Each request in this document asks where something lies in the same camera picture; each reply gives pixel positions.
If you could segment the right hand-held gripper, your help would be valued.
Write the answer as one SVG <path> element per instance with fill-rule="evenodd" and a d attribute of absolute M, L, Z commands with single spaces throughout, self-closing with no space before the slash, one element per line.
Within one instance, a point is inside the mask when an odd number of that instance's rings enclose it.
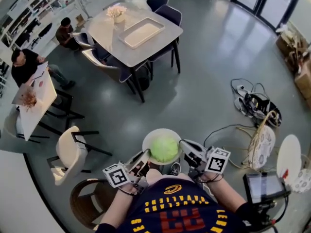
<path fill-rule="evenodd" d="M 198 178 L 205 172 L 223 174 L 230 152 L 221 148 L 206 149 L 192 140 L 181 139 L 179 147 L 184 152 L 184 160 L 189 164 L 189 176 Z"/>

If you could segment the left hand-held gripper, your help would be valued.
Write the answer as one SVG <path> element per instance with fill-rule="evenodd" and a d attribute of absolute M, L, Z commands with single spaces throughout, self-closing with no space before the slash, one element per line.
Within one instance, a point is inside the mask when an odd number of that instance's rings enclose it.
<path fill-rule="evenodd" d="M 142 150 L 132 157 L 127 164 L 113 164 L 105 169 L 103 173 L 108 183 L 128 195 L 137 195 L 148 187 L 145 178 L 149 171 L 148 161 L 150 149 Z"/>

